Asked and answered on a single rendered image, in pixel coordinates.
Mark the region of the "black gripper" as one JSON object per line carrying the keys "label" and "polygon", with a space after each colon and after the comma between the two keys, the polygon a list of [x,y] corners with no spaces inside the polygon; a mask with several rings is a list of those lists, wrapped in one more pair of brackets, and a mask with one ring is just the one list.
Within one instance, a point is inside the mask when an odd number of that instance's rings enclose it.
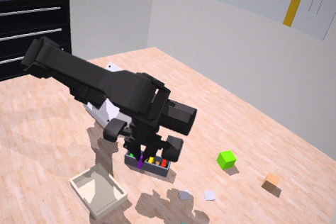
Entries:
{"label": "black gripper", "polygon": [[[133,118],[129,127],[128,122],[112,118],[103,130],[103,139],[116,142],[119,135],[125,136],[123,147],[139,161],[141,145],[145,146],[142,154],[142,163],[150,157],[155,157],[158,150],[162,149],[161,157],[170,162],[178,162],[184,144],[182,138],[168,135],[166,141],[161,140],[161,135],[156,135],[156,128],[149,125],[136,123]],[[126,128],[124,128],[126,127]]]}

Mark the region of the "small orange block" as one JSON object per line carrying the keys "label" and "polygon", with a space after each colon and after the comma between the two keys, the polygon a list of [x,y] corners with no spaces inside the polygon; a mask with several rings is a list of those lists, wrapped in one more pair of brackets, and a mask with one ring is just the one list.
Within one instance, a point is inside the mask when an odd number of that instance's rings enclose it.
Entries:
{"label": "small orange block", "polygon": [[279,180],[280,178],[274,176],[269,172],[267,177],[264,179],[261,187],[269,192],[272,192],[277,187]]}

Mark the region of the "beige shallow tray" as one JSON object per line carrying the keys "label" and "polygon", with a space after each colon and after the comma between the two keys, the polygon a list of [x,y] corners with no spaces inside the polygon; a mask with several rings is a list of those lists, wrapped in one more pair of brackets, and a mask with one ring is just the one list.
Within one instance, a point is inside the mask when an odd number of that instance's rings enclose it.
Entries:
{"label": "beige shallow tray", "polygon": [[73,177],[69,182],[97,221],[128,198],[128,193],[100,163]]}

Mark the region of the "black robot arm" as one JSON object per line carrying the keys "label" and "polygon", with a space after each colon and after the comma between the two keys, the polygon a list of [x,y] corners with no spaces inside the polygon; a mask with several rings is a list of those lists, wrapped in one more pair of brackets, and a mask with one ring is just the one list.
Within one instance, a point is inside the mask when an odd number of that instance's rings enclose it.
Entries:
{"label": "black robot arm", "polygon": [[[146,72],[112,72],[63,51],[46,36],[34,39],[21,61],[23,71],[39,79],[50,77],[69,88],[74,100],[100,109],[108,100],[136,123],[188,136],[198,109],[173,101],[165,83]],[[157,93],[156,90],[158,90]]]}

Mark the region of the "bright green cube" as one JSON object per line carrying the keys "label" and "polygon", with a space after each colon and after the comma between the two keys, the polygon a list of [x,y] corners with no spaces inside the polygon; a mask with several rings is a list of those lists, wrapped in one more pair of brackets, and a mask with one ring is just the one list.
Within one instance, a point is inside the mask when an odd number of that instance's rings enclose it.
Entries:
{"label": "bright green cube", "polygon": [[224,170],[233,167],[236,160],[237,158],[235,158],[234,154],[228,150],[220,152],[216,161],[220,165],[220,168]]}

